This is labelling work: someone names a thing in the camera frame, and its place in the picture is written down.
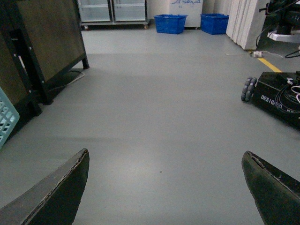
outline white cable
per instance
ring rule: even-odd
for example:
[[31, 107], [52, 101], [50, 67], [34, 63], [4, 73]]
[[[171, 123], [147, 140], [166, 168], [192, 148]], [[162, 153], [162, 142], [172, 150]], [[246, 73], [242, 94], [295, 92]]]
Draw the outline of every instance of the white cable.
[[83, 72], [81, 72], [81, 71], [71, 71], [71, 72], [78, 72], [79, 74], [81, 74], [81, 76], [76, 77], [74, 80], [72, 80], [70, 83], [67, 83], [66, 85], [59, 86], [59, 87], [56, 87], [56, 88], [52, 88], [52, 89], [50, 89], [49, 91], [53, 91], [53, 90], [56, 90], [56, 89], [59, 89], [59, 88], [67, 87], [67, 86], [69, 86], [70, 84], [73, 84], [74, 82], [80, 80], [81, 78], [83, 78], [83, 77], [85, 76], [85, 73], [83, 73]]
[[226, 53], [226, 55], [247, 55], [248, 53], [239, 53], [239, 54], [228, 54]]
[[268, 52], [268, 51], [262, 51], [262, 53], [268, 53], [268, 54], [271, 54], [271, 55], [276, 55], [276, 56], [279, 56], [282, 59], [284, 58], [282, 55], [271, 53], [271, 52]]
[[292, 86], [292, 87], [291, 87], [291, 91], [292, 91], [292, 92], [294, 92], [295, 94], [300, 95], [300, 92], [297, 92], [297, 91], [293, 90], [293, 88], [299, 88], [299, 89], [300, 89], [300, 86]]

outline cabinet leg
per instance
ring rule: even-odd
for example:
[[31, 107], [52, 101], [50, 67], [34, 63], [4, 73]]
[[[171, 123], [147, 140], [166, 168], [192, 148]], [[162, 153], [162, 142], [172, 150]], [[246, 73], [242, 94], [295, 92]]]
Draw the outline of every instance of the cabinet leg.
[[83, 64], [83, 69], [88, 69], [88, 68], [90, 68], [89, 62], [88, 62], [88, 58], [87, 58], [87, 57], [85, 57], [85, 58], [82, 60], [82, 64]]

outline machine base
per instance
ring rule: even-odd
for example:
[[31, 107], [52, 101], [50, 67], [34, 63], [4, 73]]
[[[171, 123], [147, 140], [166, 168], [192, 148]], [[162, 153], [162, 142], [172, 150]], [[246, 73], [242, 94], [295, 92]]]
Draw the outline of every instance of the machine base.
[[282, 93], [282, 89], [287, 86], [287, 79], [300, 79], [300, 72], [296, 73], [273, 73], [263, 72], [257, 81], [257, 85], [252, 97], [254, 105], [269, 111], [285, 121], [300, 128], [300, 104], [293, 102], [285, 97], [285, 93], [281, 95], [278, 101], [278, 95]]

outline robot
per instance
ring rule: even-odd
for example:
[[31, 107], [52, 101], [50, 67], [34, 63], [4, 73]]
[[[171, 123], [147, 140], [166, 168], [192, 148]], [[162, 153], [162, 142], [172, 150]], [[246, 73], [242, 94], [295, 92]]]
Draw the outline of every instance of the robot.
[[[268, 33], [275, 41], [300, 43], [300, 33], [292, 29], [300, 26], [300, 0], [271, 0], [266, 15], [276, 14], [277, 28]], [[295, 51], [286, 56], [293, 58]], [[245, 82], [242, 101], [253, 104], [300, 128], [300, 71], [295, 73], [263, 72], [259, 79], [249, 77]]]

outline black metal frame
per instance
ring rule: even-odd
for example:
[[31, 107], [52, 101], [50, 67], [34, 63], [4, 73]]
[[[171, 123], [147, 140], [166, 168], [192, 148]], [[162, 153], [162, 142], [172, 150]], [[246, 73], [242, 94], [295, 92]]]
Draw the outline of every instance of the black metal frame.
[[15, 46], [11, 40], [10, 32], [13, 30], [13, 27], [10, 23], [9, 17], [5, 11], [3, 3], [0, 1], [0, 32], [5, 40], [5, 43], [7, 45], [7, 48], [9, 49], [11, 53], [11, 57], [15, 63], [15, 66], [19, 72], [20, 78], [24, 84], [24, 87], [27, 92], [27, 97], [21, 100], [19, 103], [15, 105], [16, 110], [20, 113], [23, 111], [23, 108], [27, 108], [27, 110], [30, 112], [33, 116], [38, 116], [41, 114], [42, 110], [38, 106], [38, 103], [31, 91], [31, 83], [29, 81], [28, 76], [26, 75], [23, 66], [19, 60], [17, 50], [15, 49]]
[[[73, 66], [75, 66], [80, 61], [82, 61], [83, 69], [89, 68], [89, 63], [88, 63], [82, 35], [80, 35], [80, 37], [84, 49], [84, 54], [80, 55], [76, 60], [71, 62], [69, 65], [66, 65], [61, 71], [55, 74], [49, 81], [45, 82], [45, 77], [38, 63], [38, 59], [35, 54], [35, 51], [32, 48], [30, 37], [27, 33], [21, 13], [18, 9], [17, 2], [22, 0], [2, 0], [2, 1], [4, 1], [4, 7], [7, 11], [7, 14], [13, 26], [13, 30], [11, 30], [11, 35], [16, 36], [15, 39], [18, 40], [18, 44], [21, 46], [18, 47], [18, 53], [23, 55], [22, 60], [25, 64], [32, 86], [38, 91], [39, 95], [41, 96], [42, 103], [45, 105], [50, 105], [53, 102], [53, 96], [49, 92], [49, 84], [51, 84], [53, 80], [57, 80], [58, 76], [65, 74], [67, 71], [69, 71]], [[74, 10], [78, 9], [77, 7], [75, 7], [77, 5], [76, 0], [72, 0], [72, 1], [74, 3]], [[79, 11], [77, 11], [76, 15], [77, 15], [76, 22], [80, 30]]]

